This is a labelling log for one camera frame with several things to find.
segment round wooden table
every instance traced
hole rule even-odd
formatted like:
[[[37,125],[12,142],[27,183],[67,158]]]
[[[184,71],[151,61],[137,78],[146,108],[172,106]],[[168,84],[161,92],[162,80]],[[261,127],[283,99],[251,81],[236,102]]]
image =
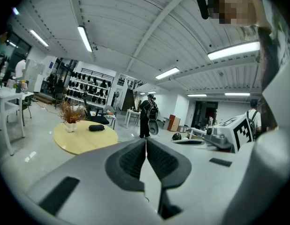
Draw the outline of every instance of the round wooden table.
[[[108,126],[104,125],[103,131],[91,132],[90,125],[100,125],[91,121],[80,121],[77,124],[77,131],[68,133],[66,125],[61,123],[54,129],[53,138],[57,145],[71,154],[104,148],[118,142],[117,133]]]

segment doorway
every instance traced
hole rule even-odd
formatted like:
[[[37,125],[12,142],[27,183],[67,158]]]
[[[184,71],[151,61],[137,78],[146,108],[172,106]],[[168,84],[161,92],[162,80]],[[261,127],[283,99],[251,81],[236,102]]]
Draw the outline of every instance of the doorway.
[[[209,118],[213,118],[213,123],[217,116],[218,102],[196,101],[192,128],[200,128],[208,123]]]

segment bag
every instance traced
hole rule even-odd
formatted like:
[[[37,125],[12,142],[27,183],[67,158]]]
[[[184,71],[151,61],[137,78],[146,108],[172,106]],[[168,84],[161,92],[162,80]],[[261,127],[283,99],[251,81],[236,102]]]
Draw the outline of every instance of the bag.
[[[154,120],[156,121],[158,119],[158,116],[159,116],[159,109],[156,105],[153,105],[151,103],[151,101],[149,101],[150,103],[150,108],[147,110],[147,117],[149,120]]]
[[[254,125],[254,117],[256,116],[258,111],[255,111],[252,118],[250,119],[249,118],[249,111],[247,111],[246,115],[247,115],[247,119],[249,121],[249,127],[250,127],[250,130],[252,131],[252,136],[254,135],[254,131],[255,131],[255,125]]]

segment ceiling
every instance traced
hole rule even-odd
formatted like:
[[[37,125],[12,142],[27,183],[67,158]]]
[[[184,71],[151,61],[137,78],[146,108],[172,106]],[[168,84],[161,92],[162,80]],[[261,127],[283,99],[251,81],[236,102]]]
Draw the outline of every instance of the ceiling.
[[[257,52],[214,61],[207,56],[257,40],[255,31],[203,20],[196,0],[23,0],[17,9],[20,14],[10,18],[14,31],[47,54],[93,63],[179,93],[206,93],[210,99],[225,99],[224,92],[261,96]],[[79,25],[97,51],[86,50]],[[49,46],[38,42],[31,29]],[[180,73],[155,79],[173,67]]]

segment floor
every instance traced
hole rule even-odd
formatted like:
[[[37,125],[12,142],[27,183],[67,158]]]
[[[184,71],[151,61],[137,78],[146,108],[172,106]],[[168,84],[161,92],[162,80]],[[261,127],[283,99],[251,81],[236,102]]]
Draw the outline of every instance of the floor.
[[[59,108],[55,109],[53,105],[42,102],[32,102],[30,110],[32,119],[27,109],[23,112],[25,138],[21,136],[20,116],[12,114],[8,118],[8,135],[12,148],[15,150],[13,156],[9,155],[3,132],[0,131],[1,173],[7,181],[16,183],[24,192],[27,192],[37,180],[74,156],[58,147],[53,140],[53,130],[62,122],[59,117]],[[114,128],[118,134],[118,141],[137,139],[140,127],[135,124],[135,118],[130,119],[128,128],[124,127],[124,120],[125,113],[119,111]],[[171,141],[173,134],[175,132],[160,128],[158,135],[152,137],[162,137]],[[145,183],[145,196],[157,209],[160,182],[147,160],[142,167],[140,180]]]

